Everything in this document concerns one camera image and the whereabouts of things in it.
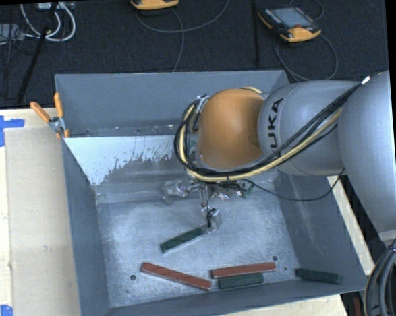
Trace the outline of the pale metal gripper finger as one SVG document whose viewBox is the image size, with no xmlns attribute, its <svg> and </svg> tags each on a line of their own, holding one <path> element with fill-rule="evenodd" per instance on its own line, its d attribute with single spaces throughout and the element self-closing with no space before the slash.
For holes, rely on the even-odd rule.
<svg viewBox="0 0 396 316">
<path fill-rule="evenodd" d="M 204 205 L 205 223 L 202 227 L 203 233 L 211 233 L 219 229 L 221 226 L 220 210 L 212 207 L 210 199 Z"/>
<path fill-rule="evenodd" d="M 176 198 L 186 197 L 188 190 L 183 185 L 182 181 L 167 181 L 162 187 L 163 200 L 166 204 L 171 204 Z"/>
</svg>

